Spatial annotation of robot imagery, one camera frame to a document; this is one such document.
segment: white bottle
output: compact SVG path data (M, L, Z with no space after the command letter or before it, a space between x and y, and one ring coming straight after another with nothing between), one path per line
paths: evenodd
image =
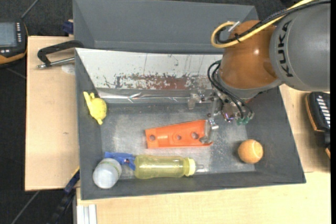
M112 158L103 159L93 172L93 182L100 188L112 188L121 175L121 165Z

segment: yellow rubber duck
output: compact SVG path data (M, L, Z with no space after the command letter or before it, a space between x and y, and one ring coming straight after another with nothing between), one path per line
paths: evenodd
M83 94L91 116L99 125L103 124L107 112L106 102L101 98L96 98L93 92L90 94L83 92Z

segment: bottle cap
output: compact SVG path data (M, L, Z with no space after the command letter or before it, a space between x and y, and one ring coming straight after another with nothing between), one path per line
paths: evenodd
M192 176L196 171L196 163L193 159L187 158L189 162L189 172L185 174L186 176Z

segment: orange bracket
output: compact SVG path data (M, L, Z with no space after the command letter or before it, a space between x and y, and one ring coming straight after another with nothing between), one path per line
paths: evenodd
M200 140L204 137L206 120L185 122L152 129L146 129L148 148L210 146Z

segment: orange sphere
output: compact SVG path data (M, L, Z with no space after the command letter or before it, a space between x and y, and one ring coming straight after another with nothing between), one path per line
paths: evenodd
M243 141L238 148L239 158L245 163L257 163L263 154L262 145L253 139Z

